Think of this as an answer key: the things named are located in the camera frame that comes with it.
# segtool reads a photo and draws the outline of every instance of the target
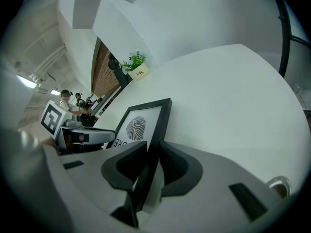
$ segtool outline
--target round metal object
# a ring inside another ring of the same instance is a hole
[[[267,182],[269,188],[274,189],[282,198],[288,197],[291,194],[291,183],[284,176],[277,176]]]

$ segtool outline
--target person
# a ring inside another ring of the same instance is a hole
[[[62,90],[60,93],[60,107],[63,109],[73,113],[74,115],[80,116],[81,114],[86,114],[88,115],[87,110],[76,110],[74,105],[72,105],[69,100],[70,100],[70,92],[68,90]]]
[[[76,98],[77,98],[77,106],[87,109],[88,108],[88,103],[89,103],[89,98],[86,99],[86,101],[84,101],[83,99],[81,99],[81,94],[80,93],[76,93]]]

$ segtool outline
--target white table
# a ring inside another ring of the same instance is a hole
[[[94,127],[115,130],[126,109],[171,98],[165,140],[225,156],[263,182],[296,191],[311,163],[303,110],[276,70],[237,44],[194,52],[132,81]]]

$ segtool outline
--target framed leaf print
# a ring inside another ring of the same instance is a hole
[[[135,141],[146,141],[147,149],[164,140],[172,100],[164,99],[129,107],[117,126],[116,139],[108,148]]]

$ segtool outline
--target black picture frame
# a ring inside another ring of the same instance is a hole
[[[147,150],[148,152],[147,152],[147,157],[146,157],[146,163],[137,180],[135,189],[131,194],[131,198],[133,201],[132,203],[133,210],[136,212],[139,212],[142,210],[142,207],[146,201],[151,183],[153,181],[153,178],[156,172],[156,167],[157,167],[157,164],[160,158],[160,150],[158,148],[159,148],[160,142],[164,141],[166,128],[167,128],[169,118],[170,118],[172,100],[168,98],[168,99],[153,101],[153,102],[129,107],[126,110],[124,116],[122,117],[120,123],[118,124],[115,130],[116,135],[118,135],[119,130],[121,129],[124,121],[126,120],[128,114],[131,111],[150,109],[150,108],[159,107],[159,106],[161,106],[161,110],[160,110],[160,114],[155,125],[155,131],[153,133],[149,148]],[[110,142],[107,145],[107,148],[110,148],[113,142],[114,141]]]

